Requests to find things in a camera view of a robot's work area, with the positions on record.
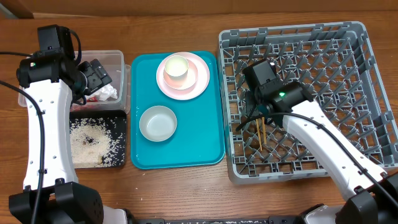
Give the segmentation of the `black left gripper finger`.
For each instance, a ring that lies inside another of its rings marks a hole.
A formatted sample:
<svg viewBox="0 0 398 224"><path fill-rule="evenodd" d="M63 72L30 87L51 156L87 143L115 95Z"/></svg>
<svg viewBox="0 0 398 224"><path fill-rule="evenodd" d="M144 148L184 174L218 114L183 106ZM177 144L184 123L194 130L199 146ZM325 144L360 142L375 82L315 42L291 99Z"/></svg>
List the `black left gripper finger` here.
<svg viewBox="0 0 398 224"><path fill-rule="evenodd" d="M90 89L99 89L112 82L112 78L98 59L90 62L92 74L89 76Z"/></svg>
<svg viewBox="0 0 398 224"><path fill-rule="evenodd" d="M83 90L84 95L91 95L100 89L100 88L99 89L90 89L89 76L92 74L92 71L93 71L91 68L90 62L84 61L83 63L81 63L78 66L78 69L79 69L79 71L81 71L84 74L84 76L86 78L86 87Z"/></svg>

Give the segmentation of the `white napkin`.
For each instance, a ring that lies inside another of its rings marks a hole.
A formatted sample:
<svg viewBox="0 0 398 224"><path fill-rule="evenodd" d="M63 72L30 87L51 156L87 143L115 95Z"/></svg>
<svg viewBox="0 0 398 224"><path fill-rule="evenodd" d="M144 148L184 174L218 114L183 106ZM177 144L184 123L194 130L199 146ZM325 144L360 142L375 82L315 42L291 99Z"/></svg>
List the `white napkin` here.
<svg viewBox="0 0 398 224"><path fill-rule="evenodd" d="M107 101L109 99L116 100L118 98L118 91L111 84L107 84L88 97L91 98L93 96L95 96L98 101Z"/></svg>

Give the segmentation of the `red snack wrapper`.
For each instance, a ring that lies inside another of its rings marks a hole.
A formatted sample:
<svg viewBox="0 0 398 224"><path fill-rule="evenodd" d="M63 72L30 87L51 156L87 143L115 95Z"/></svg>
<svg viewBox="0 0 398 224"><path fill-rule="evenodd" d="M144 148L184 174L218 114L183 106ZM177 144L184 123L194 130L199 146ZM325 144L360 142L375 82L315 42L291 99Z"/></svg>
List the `red snack wrapper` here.
<svg viewBox="0 0 398 224"><path fill-rule="evenodd" d="M86 97L86 101L87 102L97 102L98 100L97 100L97 98L95 97L95 96L93 96L93 97L91 97L91 98L89 98L88 96Z"/></svg>

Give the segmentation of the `wooden chopstick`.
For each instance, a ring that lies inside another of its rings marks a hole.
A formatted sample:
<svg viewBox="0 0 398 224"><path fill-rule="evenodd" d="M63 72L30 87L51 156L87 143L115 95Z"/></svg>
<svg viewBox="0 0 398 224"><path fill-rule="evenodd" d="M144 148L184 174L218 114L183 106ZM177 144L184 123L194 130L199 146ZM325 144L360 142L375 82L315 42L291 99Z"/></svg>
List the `wooden chopstick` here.
<svg viewBox="0 0 398 224"><path fill-rule="evenodd" d="M264 140L264 145L267 144L267 132L266 132L266 123L265 123L265 117L262 117L262 133L263 133L263 140Z"/></svg>
<svg viewBox="0 0 398 224"><path fill-rule="evenodd" d="M258 122L258 119L256 119L255 121L256 121L256 129L257 129L257 138L259 141L259 149L260 149L260 151L262 151L261 131L259 128L259 122Z"/></svg>

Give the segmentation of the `white plate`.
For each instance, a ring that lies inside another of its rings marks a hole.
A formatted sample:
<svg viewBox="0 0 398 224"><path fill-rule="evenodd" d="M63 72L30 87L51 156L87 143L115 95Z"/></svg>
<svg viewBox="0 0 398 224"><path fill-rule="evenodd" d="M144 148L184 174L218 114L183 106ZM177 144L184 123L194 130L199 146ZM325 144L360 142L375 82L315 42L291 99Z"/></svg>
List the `white plate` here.
<svg viewBox="0 0 398 224"><path fill-rule="evenodd" d="M177 52L167 56L166 58L172 55L181 55L191 62L193 62L197 67L197 82L187 90L174 90L169 87L163 78L163 66L162 62L157 68L156 72L156 81L159 89L169 98L175 100L191 100L199 95L201 95L207 88L210 82L210 69L205 61L199 57L197 54L193 54L190 52Z"/></svg>

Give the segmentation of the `pink bowl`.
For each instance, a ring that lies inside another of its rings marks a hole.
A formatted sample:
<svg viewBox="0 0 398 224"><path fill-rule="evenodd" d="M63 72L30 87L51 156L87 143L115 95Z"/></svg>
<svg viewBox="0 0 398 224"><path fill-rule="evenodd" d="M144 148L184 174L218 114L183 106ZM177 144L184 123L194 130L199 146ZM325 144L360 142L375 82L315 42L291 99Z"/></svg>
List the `pink bowl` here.
<svg viewBox="0 0 398 224"><path fill-rule="evenodd" d="M165 62L168 58L162 61L163 78L165 83L174 90L187 90L191 88L197 82L196 65L186 58L189 63L188 73L183 78L171 78L170 76L167 75L167 73L164 70Z"/></svg>

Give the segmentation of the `grey bowl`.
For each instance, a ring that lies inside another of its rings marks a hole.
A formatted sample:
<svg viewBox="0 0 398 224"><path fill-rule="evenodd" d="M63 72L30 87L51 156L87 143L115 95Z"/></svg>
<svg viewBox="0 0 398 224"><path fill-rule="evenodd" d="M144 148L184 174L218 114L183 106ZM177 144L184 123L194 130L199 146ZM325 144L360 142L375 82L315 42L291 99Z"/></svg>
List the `grey bowl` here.
<svg viewBox="0 0 398 224"><path fill-rule="evenodd" d="M166 106L152 106L143 112L139 120L139 130L149 141L168 140L177 128L175 113Z"/></svg>

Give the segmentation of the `cream cup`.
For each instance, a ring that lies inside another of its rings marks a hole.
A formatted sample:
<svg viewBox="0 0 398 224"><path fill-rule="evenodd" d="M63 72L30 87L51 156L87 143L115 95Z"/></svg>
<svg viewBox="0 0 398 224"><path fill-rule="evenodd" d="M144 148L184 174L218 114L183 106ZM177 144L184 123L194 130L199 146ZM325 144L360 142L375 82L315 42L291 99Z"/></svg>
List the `cream cup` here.
<svg viewBox="0 0 398 224"><path fill-rule="evenodd" d="M166 62L164 70L171 78L183 78L188 73L188 60L181 55L172 55Z"/></svg>

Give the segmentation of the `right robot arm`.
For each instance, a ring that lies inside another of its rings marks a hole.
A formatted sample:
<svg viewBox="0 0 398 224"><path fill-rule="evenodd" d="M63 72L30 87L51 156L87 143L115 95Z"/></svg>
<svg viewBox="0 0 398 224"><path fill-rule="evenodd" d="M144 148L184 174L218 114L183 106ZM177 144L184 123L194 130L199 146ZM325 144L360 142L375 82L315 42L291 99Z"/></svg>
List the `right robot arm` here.
<svg viewBox="0 0 398 224"><path fill-rule="evenodd" d="M266 59L243 69L258 118L270 118L297 138L320 162L345 200L316 205L295 223L397 223L397 175L388 175L361 154L326 117L300 83L283 83Z"/></svg>

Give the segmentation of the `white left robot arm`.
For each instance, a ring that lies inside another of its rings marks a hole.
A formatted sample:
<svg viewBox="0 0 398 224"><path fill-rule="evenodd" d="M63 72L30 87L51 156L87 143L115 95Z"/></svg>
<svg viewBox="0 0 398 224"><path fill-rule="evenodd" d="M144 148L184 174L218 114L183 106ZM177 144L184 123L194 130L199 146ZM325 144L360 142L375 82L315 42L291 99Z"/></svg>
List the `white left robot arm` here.
<svg viewBox="0 0 398 224"><path fill-rule="evenodd" d="M79 184L70 147L70 107L111 83L97 59L74 51L75 32L51 25L37 29L40 49L20 62L17 91L29 116L29 156L23 191L9 197L21 223L103 223L99 193Z"/></svg>

